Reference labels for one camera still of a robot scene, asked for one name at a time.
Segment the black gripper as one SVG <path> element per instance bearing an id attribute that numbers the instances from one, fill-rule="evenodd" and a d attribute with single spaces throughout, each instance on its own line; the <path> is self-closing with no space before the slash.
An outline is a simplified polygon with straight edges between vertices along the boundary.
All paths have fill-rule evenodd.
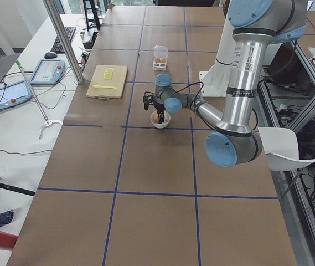
<path id="1" fill-rule="evenodd" d="M 143 96 L 144 109 L 147 111 L 149 106 L 154 106 L 158 112 L 159 124 L 164 123 L 164 110 L 163 103 L 159 102 L 159 99 L 152 92 L 145 92 Z"/>

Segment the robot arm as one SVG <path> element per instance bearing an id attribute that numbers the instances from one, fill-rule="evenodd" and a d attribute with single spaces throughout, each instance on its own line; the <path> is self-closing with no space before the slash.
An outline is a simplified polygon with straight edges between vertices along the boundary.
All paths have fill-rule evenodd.
<path id="1" fill-rule="evenodd" d="M 214 129 L 206 138 L 205 150 L 216 166 L 253 161 L 262 143 L 249 120 L 266 48 L 303 36 L 306 13 L 306 1 L 231 1 L 223 29 L 227 36 L 226 65 L 230 68 L 223 87 L 223 110 L 213 107 L 199 93 L 175 91 L 168 74 L 157 76 L 154 93 L 143 97 L 144 108 L 154 106 L 158 122 L 164 121 L 165 113 L 175 114 L 184 108 L 193 111 Z"/>

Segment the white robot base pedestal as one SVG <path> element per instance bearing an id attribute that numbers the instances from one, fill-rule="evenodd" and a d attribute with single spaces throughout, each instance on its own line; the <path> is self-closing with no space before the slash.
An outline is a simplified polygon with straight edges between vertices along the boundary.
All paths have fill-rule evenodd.
<path id="1" fill-rule="evenodd" d="M 230 64 L 215 62 L 208 71 L 199 72 L 199 80 L 204 84 L 203 97 L 226 97 L 231 72 Z"/>

